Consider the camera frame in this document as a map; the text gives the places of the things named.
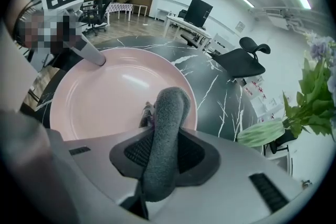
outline purple flower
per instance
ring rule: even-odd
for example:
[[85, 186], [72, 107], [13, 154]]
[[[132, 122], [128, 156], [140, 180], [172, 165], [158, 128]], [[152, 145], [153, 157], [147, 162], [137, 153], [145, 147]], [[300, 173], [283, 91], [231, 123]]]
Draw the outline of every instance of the purple flower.
[[327, 56], [332, 55], [333, 51], [331, 50], [329, 43], [334, 42], [331, 37], [320, 37], [314, 38], [311, 43], [310, 55], [315, 60], [322, 60]]
[[330, 68], [330, 78], [328, 79], [327, 85], [328, 90], [332, 94], [332, 98], [334, 100], [334, 106], [336, 107], [336, 66]]
[[322, 58], [325, 58], [325, 56], [327, 55], [327, 53], [330, 51], [330, 48], [328, 46], [327, 43], [319, 43], [314, 44], [313, 46], [311, 46], [310, 48], [310, 55], [313, 59], [315, 60], [322, 60]]

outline black grille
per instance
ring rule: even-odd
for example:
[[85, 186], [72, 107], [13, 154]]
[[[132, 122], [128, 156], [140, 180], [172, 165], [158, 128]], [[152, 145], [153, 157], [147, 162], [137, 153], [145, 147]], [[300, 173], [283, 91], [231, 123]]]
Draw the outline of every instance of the black grille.
[[178, 169], [180, 174], [198, 165], [205, 156], [204, 149], [184, 135], [179, 135]]
[[[198, 165], [204, 159], [205, 151], [201, 146], [184, 135], [180, 134], [178, 139], [178, 170], [180, 174], [182, 174]], [[129, 160], [141, 167], [146, 167], [151, 154], [152, 143], [153, 134], [147, 135], [134, 144], [126, 147], [124, 154]]]
[[276, 212], [288, 203], [288, 200], [265, 174], [254, 174], [249, 178], [272, 212]]
[[74, 148], [72, 150], [69, 150], [70, 154], [73, 155], [77, 155], [77, 154], [81, 154], [87, 151], [90, 151], [91, 149], [89, 149], [87, 146], [82, 146], [82, 147], [78, 147], [78, 148]]
[[153, 134], [141, 138], [139, 141], [125, 148], [124, 154], [136, 164], [146, 167], [151, 154]]

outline table with checkered tablecloth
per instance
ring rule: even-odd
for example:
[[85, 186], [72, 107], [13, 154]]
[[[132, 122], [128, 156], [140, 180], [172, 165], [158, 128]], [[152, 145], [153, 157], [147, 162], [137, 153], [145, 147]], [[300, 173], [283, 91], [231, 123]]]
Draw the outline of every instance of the table with checkered tablecloth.
[[124, 10], [126, 14], [128, 12], [128, 21], [131, 19], [131, 11], [133, 10], [132, 4], [110, 3], [105, 11], [105, 13], [107, 14], [108, 25], [110, 25], [110, 12], [118, 12], [118, 19], [119, 19], [121, 10]]

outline black mesh pad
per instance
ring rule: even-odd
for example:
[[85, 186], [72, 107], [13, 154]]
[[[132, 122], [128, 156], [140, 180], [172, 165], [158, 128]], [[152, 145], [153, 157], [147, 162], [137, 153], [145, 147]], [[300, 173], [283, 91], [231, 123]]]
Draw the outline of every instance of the black mesh pad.
[[[123, 176], [141, 179], [149, 160], [153, 134], [154, 129], [147, 130], [113, 147], [110, 161]], [[220, 155], [217, 149], [183, 129], [180, 129], [178, 139], [180, 173], [176, 186], [205, 183], [219, 168]]]
[[153, 134], [149, 134], [124, 150], [125, 156], [141, 167], [146, 167], [151, 154]]
[[[199, 164], [204, 159], [205, 152], [201, 146], [184, 135], [179, 135], [178, 139], [178, 169], [182, 174]], [[153, 134], [147, 135], [126, 147], [124, 154], [129, 160], [145, 168], [151, 154], [152, 142]]]
[[179, 135], [178, 169], [180, 174], [198, 165], [205, 156], [204, 149], [184, 135]]

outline gray sock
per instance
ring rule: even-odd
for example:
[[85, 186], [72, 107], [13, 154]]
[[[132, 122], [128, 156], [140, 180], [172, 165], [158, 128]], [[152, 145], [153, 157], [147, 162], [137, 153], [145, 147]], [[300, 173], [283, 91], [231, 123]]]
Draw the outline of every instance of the gray sock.
[[154, 106], [151, 155], [142, 177], [146, 201], [163, 200], [175, 188], [178, 133], [188, 116], [190, 98], [183, 89], [170, 87], [159, 93]]

